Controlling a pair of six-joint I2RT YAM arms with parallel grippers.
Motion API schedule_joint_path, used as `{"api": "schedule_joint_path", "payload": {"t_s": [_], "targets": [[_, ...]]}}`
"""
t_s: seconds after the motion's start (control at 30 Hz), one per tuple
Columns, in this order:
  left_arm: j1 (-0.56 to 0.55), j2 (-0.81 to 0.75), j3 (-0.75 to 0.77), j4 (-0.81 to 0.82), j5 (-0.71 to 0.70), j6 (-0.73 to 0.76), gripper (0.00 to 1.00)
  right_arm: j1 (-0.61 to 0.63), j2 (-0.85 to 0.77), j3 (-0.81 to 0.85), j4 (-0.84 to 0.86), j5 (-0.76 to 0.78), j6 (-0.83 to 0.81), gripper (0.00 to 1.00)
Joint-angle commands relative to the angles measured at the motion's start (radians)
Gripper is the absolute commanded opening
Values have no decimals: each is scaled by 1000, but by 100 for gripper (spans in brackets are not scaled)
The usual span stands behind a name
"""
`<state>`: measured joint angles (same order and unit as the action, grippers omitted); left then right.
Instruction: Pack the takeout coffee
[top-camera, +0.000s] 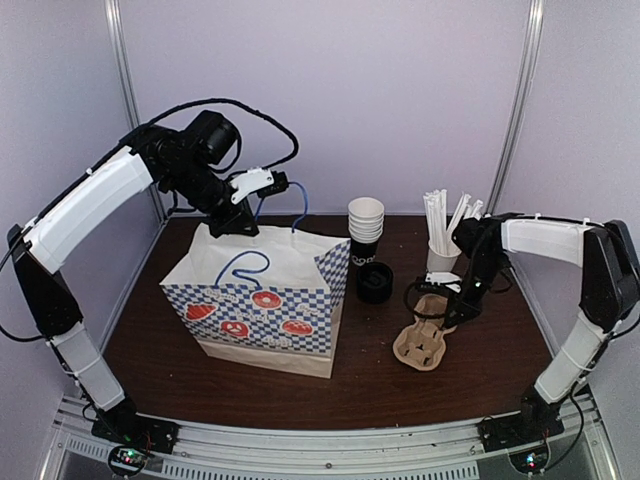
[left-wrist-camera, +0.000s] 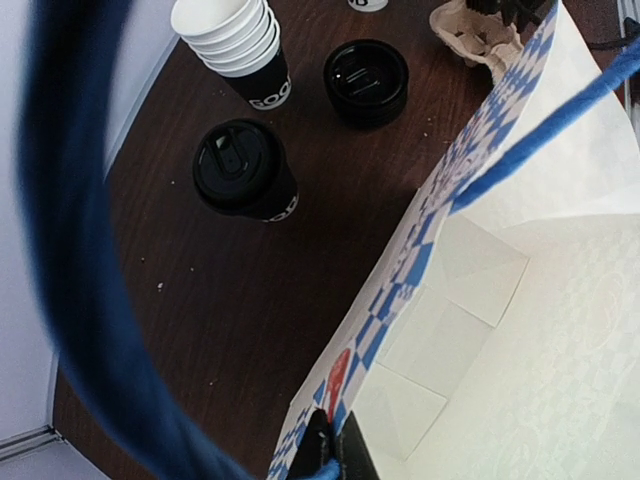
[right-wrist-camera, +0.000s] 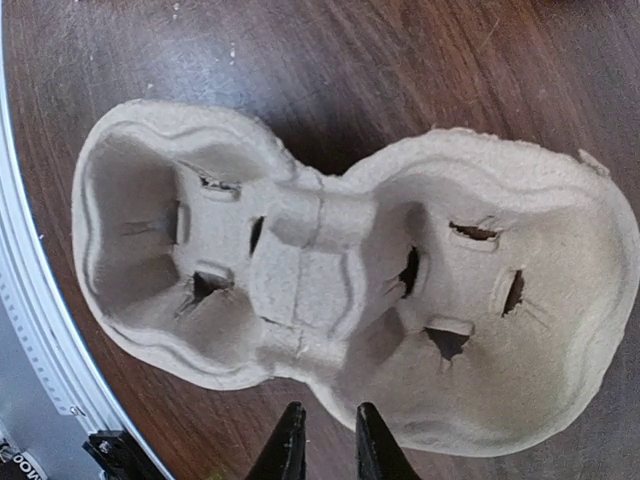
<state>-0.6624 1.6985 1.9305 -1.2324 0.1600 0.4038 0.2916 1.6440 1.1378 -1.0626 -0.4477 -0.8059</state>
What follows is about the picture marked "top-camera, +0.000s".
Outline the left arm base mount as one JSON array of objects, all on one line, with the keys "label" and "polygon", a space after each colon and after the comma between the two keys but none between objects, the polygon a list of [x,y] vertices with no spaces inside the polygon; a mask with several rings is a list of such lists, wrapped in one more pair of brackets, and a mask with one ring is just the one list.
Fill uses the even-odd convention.
[{"label": "left arm base mount", "polygon": [[91,430],[93,436],[145,452],[173,452],[179,425],[139,414],[129,397],[109,410],[97,408],[95,413],[96,419]]}]

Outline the blue checkered paper bag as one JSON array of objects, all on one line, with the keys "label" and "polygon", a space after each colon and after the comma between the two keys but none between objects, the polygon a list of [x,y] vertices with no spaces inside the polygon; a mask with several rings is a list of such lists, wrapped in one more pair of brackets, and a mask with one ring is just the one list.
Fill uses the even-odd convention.
[{"label": "blue checkered paper bag", "polygon": [[296,223],[219,238],[200,225],[160,287],[208,356],[328,379],[350,250],[349,239]]}]

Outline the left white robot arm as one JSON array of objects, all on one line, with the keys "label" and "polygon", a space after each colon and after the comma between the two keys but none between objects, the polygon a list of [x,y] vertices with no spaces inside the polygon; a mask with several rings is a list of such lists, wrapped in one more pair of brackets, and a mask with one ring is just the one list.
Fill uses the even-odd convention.
[{"label": "left white robot arm", "polygon": [[127,395],[86,330],[60,270],[93,230],[152,185],[180,194],[205,214],[215,237],[256,235],[246,199],[273,185],[272,173],[253,168],[223,180],[214,167],[239,145],[237,128],[217,112],[201,112],[181,131],[151,120],[124,137],[52,205],[11,232],[11,261],[37,330],[95,408],[107,412],[104,425],[123,444],[143,436],[143,421],[124,407]]}]

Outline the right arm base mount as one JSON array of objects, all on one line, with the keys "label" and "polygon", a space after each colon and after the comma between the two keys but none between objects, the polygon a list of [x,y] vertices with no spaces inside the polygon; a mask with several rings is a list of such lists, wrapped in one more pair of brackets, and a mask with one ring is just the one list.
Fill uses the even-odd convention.
[{"label": "right arm base mount", "polygon": [[560,403],[548,404],[537,394],[531,394],[521,400],[518,412],[485,417],[477,425],[484,451],[541,442],[549,436],[563,433],[560,406]]}]

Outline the stack of paper cups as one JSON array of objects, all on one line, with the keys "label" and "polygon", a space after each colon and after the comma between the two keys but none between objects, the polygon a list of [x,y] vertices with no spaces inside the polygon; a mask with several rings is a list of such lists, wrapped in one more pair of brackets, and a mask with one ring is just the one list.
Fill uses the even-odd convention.
[{"label": "stack of paper cups", "polygon": [[351,262],[355,266],[363,266],[375,259],[384,219],[384,205],[375,198],[359,197],[348,204]]}]

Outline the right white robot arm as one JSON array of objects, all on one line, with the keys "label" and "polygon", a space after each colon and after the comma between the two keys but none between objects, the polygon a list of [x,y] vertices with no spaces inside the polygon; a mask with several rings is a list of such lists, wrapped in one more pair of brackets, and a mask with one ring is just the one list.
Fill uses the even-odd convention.
[{"label": "right white robot arm", "polygon": [[562,402],[588,375],[639,302],[639,260],[620,220],[601,224],[508,213],[461,221],[453,241],[469,264],[460,291],[447,305],[446,327],[480,314],[483,296],[511,254],[537,255],[581,269],[575,325],[532,387],[534,399],[547,405]]}]

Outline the stack of black lids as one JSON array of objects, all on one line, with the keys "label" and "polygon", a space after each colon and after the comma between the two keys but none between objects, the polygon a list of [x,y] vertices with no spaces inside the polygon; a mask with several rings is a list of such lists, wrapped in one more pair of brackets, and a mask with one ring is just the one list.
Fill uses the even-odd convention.
[{"label": "stack of black lids", "polygon": [[393,293],[394,274],[382,262],[370,262],[356,271],[356,295],[367,304],[378,305],[388,301]]}]

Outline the cardboard cup carrier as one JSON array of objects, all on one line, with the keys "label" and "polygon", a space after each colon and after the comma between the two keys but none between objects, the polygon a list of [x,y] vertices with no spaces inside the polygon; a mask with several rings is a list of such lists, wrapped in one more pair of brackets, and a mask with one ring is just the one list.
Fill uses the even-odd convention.
[{"label": "cardboard cup carrier", "polygon": [[456,326],[444,328],[443,315],[447,300],[436,294],[425,294],[416,303],[421,314],[437,315],[435,319],[414,316],[414,323],[404,328],[393,343],[393,353],[401,363],[421,372],[435,370],[445,355],[445,338]]}]

